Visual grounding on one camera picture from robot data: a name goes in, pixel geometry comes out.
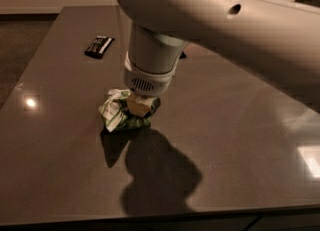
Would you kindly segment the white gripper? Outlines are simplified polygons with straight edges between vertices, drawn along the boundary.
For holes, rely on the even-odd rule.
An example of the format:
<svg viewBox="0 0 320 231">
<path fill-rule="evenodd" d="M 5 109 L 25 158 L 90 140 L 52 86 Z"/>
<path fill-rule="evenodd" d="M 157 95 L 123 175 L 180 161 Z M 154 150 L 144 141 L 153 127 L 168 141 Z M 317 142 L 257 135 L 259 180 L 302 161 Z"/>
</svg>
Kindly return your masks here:
<svg viewBox="0 0 320 231">
<path fill-rule="evenodd" d="M 164 74 L 153 74 L 136 67 L 126 54 L 124 61 L 124 83 L 132 92 L 126 99 L 129 112 L 138 117 L 144 117 L 151 111 L 156 98 L 167 91 L 177 63 L 173 70 Z"/>
</svg>

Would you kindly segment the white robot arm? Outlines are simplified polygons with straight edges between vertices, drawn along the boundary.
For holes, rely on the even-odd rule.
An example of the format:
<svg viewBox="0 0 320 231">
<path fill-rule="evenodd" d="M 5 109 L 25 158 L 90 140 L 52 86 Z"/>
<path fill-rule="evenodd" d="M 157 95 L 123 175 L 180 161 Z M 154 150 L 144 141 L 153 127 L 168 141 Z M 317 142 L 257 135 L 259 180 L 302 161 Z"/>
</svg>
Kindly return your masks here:
<svg viewBox="0 0 320 231">
<path fill-rule="evenodd" d="M 203 46 L 313 110 L 320 108 L 320 9 L 284 0 L 117 0 L 131 19 L 124 81 L 157 97 L 188 43 Z"/>
</svg>

